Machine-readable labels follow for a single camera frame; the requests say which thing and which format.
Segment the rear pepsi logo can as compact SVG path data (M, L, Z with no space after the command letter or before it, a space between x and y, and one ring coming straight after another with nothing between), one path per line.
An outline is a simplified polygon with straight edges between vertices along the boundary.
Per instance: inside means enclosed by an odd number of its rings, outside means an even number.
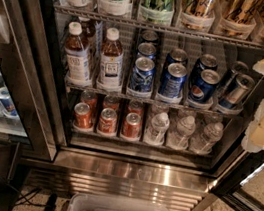
M195 62L194 67L192 68L192 75L198 75L203 70L210 69L210 70L216 70L218 68L217 66L217 59L215 56L211 54L203 54L199 58L197 58L197 61Z

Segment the front left orange can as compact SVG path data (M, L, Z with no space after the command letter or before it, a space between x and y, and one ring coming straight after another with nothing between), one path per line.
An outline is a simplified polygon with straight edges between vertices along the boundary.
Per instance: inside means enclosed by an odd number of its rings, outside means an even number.
M92 112L89 104L79 102L74 109L75 125L78 128L89 129L92 127Z

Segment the silver blue can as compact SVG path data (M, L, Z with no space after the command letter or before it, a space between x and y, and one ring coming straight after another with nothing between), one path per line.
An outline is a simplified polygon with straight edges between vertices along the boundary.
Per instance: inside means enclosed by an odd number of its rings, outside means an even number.
M252 90L255 81L249 75L239 74L229 84L225 93L219 99L220 106L233 109Z
M219 83L218 87L218 95L221 97L226 89L229 87L229 84L234 79L234 77L237 76L237 74L246 74L248 73L249 68L248 65L246 65L244 62L235 61L232 63L232 65L229 66L229 68L226 70L224 76L222 76L222 79Z

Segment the rear silver blue can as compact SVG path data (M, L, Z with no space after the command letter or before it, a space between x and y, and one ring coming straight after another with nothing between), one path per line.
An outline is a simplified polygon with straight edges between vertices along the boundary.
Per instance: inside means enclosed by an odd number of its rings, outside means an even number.
M246 74L248 73L249 68L248 65L246 65L244 62L235 61L232 63L232 65L229 66L229 68L226 70L224 76L222 76L222 79L219 83L218 87L218 95L221 97L226 89L229 87L229 84L234 79L234 77L237 76L237 74Z

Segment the clear water bottle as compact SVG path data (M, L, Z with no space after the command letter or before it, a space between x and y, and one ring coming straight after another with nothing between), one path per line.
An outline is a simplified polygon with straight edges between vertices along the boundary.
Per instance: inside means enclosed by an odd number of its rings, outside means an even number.
M223 136L223 124L221 122L209 123L200 133L190 139L189 149L199 155L210 154L215 145Z
M157 114L152 117L149 126L146 128L144 141L147 144L162 145L164 140L164 134L169 129L170 120L166 112Z
M174 129L168 131L166 145L174 150L186 150L189 138L195 131L194 116L187 116L178 120Z

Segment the front silver blue can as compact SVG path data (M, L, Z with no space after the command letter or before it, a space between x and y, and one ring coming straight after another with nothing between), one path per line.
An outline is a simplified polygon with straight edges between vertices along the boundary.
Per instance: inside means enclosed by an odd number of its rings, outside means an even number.
M219 99L220 106L233 109L252 90L255 81L249 75L239 74L229 84L225 93Z

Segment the rear right orange can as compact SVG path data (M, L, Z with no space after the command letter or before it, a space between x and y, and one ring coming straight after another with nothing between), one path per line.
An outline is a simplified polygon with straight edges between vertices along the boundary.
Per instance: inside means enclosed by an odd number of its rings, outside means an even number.
M139 116L143 115L144 105L138 100L131 100L128 104L127 111L129 113L137 113Z

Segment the tea bottle white label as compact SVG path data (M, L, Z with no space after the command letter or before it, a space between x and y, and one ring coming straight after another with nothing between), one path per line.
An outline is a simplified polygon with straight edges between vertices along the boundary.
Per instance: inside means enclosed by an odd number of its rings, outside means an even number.
M121 84L124 53L119 33L115 27L108 28L105 41L102 43L99 81L105 89L115 88Z

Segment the left front tea bottle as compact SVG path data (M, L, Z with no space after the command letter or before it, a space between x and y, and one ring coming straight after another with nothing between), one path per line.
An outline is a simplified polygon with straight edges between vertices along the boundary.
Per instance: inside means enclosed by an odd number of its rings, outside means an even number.
M85 84L90 81L89 40L84 35L79 22L71 22L68 29L69 34L64 45L69 67L68 75L78 84Z

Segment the middle clear water bottle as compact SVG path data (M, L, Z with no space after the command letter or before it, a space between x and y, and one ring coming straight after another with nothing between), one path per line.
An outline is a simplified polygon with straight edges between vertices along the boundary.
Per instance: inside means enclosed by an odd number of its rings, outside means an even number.
M189 138L195 131L194 116L187 116L178 120L174 129L168 131L166 145L174 150L186 150Z

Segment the rear dark can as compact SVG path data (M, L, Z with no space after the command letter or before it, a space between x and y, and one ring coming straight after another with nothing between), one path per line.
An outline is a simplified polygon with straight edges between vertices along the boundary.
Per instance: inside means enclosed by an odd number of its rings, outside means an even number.
M154 46L158 45L159 42L159 35L156 33L156 31L152 31L150 29L141 30L141 34L140 34L140 43L149 43L149 44L153 44Z

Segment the blue patterned can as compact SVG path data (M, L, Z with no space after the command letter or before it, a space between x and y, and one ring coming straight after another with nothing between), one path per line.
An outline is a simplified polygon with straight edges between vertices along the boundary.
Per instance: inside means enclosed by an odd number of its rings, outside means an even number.
M129 87L133 91L148 93L152 87L155 63L148 57L139 57L134 63Z
M141 43L138 47L137 47L137 57L148 57L151 60L155 60L156 59L156 47L153 44L150 44L149 42L147 43Z

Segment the rear middle orange can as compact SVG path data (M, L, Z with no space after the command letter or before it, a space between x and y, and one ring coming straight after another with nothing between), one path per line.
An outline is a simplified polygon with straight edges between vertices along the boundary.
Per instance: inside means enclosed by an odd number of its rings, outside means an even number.
M119 107L119 102L120 100L116 96L110 96L106 95L104 100L102 101L103 103L103 109L109 108L109 109L114 109L114 111L118 110Z

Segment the gold tall can middle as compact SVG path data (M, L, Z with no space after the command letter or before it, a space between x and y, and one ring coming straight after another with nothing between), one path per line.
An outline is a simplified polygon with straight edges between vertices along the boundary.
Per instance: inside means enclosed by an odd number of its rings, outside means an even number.
M219 31L230 37L245 37L254 27L253 18L262 0L222 0Z

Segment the front middle orange can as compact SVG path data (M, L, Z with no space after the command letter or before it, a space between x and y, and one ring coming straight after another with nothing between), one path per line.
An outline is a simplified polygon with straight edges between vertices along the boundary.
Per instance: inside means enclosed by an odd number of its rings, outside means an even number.
M117 112L112 108L105 108L101 111L98 123L98 130L103 133L114 133L117 124Z

